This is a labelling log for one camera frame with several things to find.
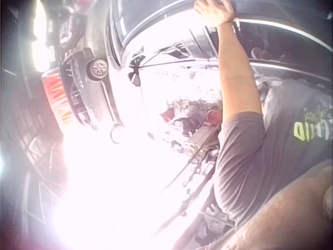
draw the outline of raised car hood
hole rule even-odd
[[[194,0],[117,0],[112,1],[113,20],[119,39],[125,47],[136,35],[149,26],[175,13],[191,9]],[[255,15],[274,18],[310,31],[331,44],[331,21],[328,11],[313,0],[233,0],[236,17]]]

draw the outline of car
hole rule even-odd
[[[76,47],[85,34],[87,16],[71,14],[67,21],[61,25],[59,42],[60,48],[67,52]]]
[[[234,34],[249,57],[258,86],[293,78],[331,92],[331,10],[308,0],[234,0],[232,4]],[[105,30],[121,124],[131,129],[140,126],[137,133],[189,156],[164,189],[183,190],[189,197],[161,225],[159,234],[172,230],[176,218],[186,217],[196,195],[210,185],[211,175],[203,170],[207,165],[201,164],[201,157],[219,149],[219,125],[208,119],[212,112],[223,112],[217,30],[202,23],[193,1],[176,0],[112,1]],[[216,163],[216,155],[208,158],[204,162]],[[180,179],[186,171],[192,174]],[[185,183],[183,187],[175,187],[178,181]],[[208,244],[232,227],[228,216],[214,206],[213,197],[207,193],[198,216],[174,249]]]
[[[77,120],[93,130],[109,133],[117,123],[105,58],[94,57],[90,48],[70,53],[60,64],[67,100]]]

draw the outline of skin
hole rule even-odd
[[[311,171],[280,193],[222,250],[327,249],[331,242],[331,167]]]
[[[195,10],[219,34],[219,69],[223,96],[223,120],[246,111],[262,115],[258,88],[249,59],[235,37],[232,27],[234,11],[230,0],[197,0]]]
[[[259,93],[248,57],[233,34],[230,0],[196,0],[195,10],[219,33],[223,118],[251,111],[262,115]],[[246,225],[223,241],[202,249],[330,249],[331,166],[313,168],[276,194]]]

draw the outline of car wheel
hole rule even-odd
[[[116,124],[110,132],[110,138],[114,144],[121,144],[125,140],[126,130],[123,125]]]
[[[93,59],[88,66],[88,75],[92,80],[101,80],[109,73],[108,62],[101,58]]]

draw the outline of hand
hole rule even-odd
[[[223,5],[219,5],[215,0],[196,0],[194,9],[209,24],[219,26],[234,20],[234,9],[230,0],[222,0]]]

